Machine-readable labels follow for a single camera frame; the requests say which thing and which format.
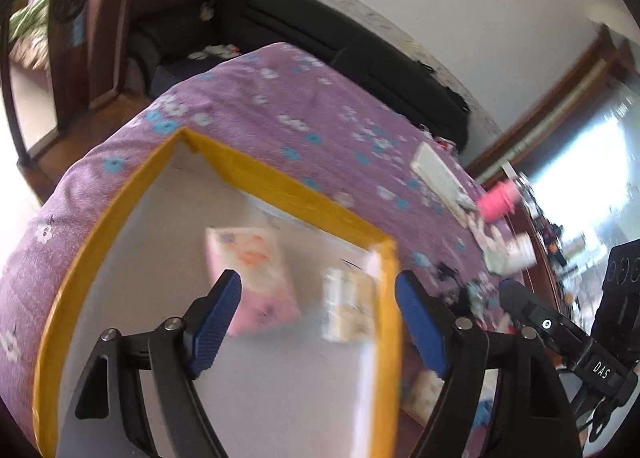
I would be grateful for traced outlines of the pink water bottle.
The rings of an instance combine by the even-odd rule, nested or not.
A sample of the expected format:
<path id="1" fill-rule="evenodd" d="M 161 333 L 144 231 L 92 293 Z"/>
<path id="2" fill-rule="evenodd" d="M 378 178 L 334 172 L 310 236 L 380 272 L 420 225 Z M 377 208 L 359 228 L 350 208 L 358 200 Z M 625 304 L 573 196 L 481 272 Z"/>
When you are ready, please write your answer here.
<path id="1" fill-rule="evenodd" d="M 513 180 L 498 182 L 476 201 L 482 219 L 491 223 L 513 213 L 522 200 L 520 189 Z"/>

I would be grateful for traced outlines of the cream tissue pack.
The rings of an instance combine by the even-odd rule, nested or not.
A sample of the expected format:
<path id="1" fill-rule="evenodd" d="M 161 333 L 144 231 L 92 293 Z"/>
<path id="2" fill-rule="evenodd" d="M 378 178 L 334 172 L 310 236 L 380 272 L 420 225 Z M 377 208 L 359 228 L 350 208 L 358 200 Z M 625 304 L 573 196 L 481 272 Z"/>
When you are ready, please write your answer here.
<path id="1" fill-rule="evenodd" d="M 360 343 L 375 336 L 375 279 L 360 270 L 331 267 L 323 276 L 322 338 Z"/>

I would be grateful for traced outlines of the purple floral tablecloth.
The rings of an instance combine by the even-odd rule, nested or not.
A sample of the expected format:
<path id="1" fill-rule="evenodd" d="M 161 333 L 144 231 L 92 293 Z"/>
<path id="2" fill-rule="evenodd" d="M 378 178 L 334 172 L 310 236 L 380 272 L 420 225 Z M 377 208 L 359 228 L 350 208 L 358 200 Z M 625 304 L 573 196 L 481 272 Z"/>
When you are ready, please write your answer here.
<path id="1" fill-rule="evenodd" d="M 471 197 L 482 193 L 433 133 L 336 70 L 271 44 L 173 86 L 68 169 L 1 274 L 1 396 L 35 437 L 34 374 L 58 289 L 111 201 L 160 145 L 188 128 L 302 182 L 393 236 L 430 293 L 438 263 L 486 279 L 472 233 L 410 167 L 432 145 Z"/>

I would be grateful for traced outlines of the pink tissue pack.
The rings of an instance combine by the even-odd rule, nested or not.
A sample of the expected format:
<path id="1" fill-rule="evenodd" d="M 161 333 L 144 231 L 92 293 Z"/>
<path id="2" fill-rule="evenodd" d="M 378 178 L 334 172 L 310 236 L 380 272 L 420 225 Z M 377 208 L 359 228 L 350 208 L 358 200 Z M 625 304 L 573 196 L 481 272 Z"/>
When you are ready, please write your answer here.
<path id="1" fill-rule="evenodd" d="M 300 317 L 290 271 L 276 233 L 263 227 L 207 229 L 205 254 L 210 278 L 239 274 L 241 300 L 228 328 L 232 337 L 294 323 Z"/>

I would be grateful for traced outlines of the black sofa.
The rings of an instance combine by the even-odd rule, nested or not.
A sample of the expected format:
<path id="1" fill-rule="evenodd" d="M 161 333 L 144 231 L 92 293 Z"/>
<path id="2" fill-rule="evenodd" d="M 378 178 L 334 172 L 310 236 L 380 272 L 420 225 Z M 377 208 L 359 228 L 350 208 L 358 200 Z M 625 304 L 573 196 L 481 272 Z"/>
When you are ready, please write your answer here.
<path id="1" fill-rule="evenodd" d="M 127 53 L 139 67 L 144 91 L 157 98 L 178 82 L 222 63 L 219 48 L 243 54 L 286 42 L 314 55 L 363 90 L 465 148 L 470 107 L 435 79 L 430 65 L 413 61 L 351 18 L 317 0 L 202 0 L 136 18 Z"/>

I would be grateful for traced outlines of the white paper booklet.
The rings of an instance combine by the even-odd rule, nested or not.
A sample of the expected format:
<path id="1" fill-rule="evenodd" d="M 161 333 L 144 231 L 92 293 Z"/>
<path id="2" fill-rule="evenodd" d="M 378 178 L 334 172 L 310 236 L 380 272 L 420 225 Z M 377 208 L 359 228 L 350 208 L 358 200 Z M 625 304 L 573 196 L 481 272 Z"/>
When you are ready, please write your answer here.
<path id="1" fill-rule="evenodd" d="M 466 192 L 431 145 L 420 144 L 410 168 L 452 213 L 464 213 L 458 199 Z"/>

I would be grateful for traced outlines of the dark wooden chair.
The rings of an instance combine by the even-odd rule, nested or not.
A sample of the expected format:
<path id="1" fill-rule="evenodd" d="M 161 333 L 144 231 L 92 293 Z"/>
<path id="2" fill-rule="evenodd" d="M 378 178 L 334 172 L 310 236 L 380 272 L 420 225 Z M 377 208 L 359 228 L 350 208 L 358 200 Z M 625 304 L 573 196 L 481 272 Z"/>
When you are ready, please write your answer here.
<path id="1" fill-rule="evenodd" d="M 116 8 L 111 87 L 92 98 L 89 74 L 89 1 L 50 0 L 48 49 L 50 82 L 58 123 L 66 127 L 79 114 L 112 103 L 124 86 L 126 42 L 134 0 Z"/>

